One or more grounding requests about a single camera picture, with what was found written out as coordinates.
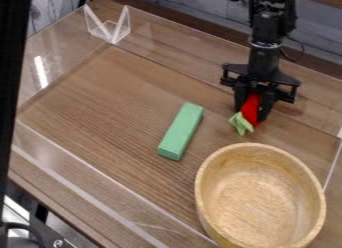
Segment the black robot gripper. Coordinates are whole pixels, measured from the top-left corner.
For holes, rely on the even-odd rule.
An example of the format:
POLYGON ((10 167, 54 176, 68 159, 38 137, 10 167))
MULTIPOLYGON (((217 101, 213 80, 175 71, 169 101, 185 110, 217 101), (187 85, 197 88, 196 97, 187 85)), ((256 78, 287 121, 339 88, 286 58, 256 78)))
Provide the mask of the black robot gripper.
POLYGON ((235 111, 239 111, 248 93, 260 94, 258 121, 263 122, 275 101, 294 103, 300 81, 279 69, 279 44, 252 44, 246 64, 221 65, 220 84, 233 90, 235 111))

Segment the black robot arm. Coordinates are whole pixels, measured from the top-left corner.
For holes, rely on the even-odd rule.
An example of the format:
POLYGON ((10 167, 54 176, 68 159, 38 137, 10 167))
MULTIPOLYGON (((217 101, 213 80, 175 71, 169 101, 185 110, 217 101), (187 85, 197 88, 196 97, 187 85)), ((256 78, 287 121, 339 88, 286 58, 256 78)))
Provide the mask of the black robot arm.
POLYGON ((233 91, 235 111, 240 111, 247 98, 255 95, 256 122, 267 119, 278 101, 294 103, 300 81, 279 69, 283 38, 295 29, 296 0, 247 0, 251 36, 246 64, 221 65, 220 84, 233 91))

